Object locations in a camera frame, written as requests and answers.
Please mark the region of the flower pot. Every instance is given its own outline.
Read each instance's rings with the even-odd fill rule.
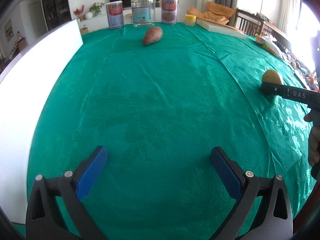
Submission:
[[[88,13],[86,13],[86,15],[85,15],[85,18],[86,19],[91,19],[93,17],[93,12],[88,12]]]

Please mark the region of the cardboard box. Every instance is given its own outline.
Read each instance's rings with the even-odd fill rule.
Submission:
[[[81,33],[81,35],[89,33],[89,29],[88,28],[81,28],[80,33]]]
[[[247,35],[245,33],[243,33],[242,31],[237,30],[237,29],[230,27],[230,26],[227,26],[227,25],[221,25],[218,23],[207,22],[207,21],[203,21],[200,19],[197,20],[197,23],[209,32],[221,33],[221,34],[237,37],[237,38],[240,38],[243,40],[245,40],[247,37]]]

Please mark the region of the potato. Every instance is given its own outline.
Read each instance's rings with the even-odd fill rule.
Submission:
[[[283,79],[279,72],[268,69],[262,76],[261,82],[270,82],[283,85]]]
[[[146,31],[143,37],[142,44],[149,45],[159,41],[162,37],[162,29],[160,27],[151,27]]]

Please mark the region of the door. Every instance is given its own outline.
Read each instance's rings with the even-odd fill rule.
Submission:
[[[41,5],[39,2],[29,4],[30,18],[36,37],[39,38],[47,32]]]

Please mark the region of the sweet potato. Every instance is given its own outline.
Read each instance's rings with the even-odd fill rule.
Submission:
[[[149,45],[159,41],[162,37],[162,29],[160,27],[151,27],[146,31],[143,37],[142,44]]]

